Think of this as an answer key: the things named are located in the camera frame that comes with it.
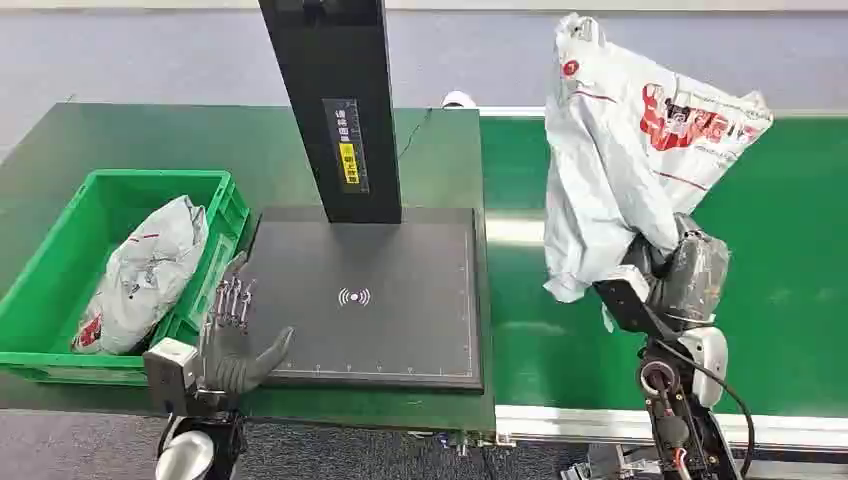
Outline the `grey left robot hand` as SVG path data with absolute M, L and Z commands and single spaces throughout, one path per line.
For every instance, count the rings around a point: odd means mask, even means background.
M 230 275 L 215 290 L 199 340 L 206 390 L 242 395 L 259 386 L 284 362 L 294 333 L 291 327 L 282 328 L 263 352 L 250 351 L 251 287 L 251 283 Z

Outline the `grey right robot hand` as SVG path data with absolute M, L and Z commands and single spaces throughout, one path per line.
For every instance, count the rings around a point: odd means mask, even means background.
M 647 306 L 671 329 L 710 326 L 726 280 L 730 250 L 691 216 L 676 213 L 674 219 L 678 244 L 670 255 L 662 256 L 639 234 L 622 263 L 640 272 L 648 286 Z

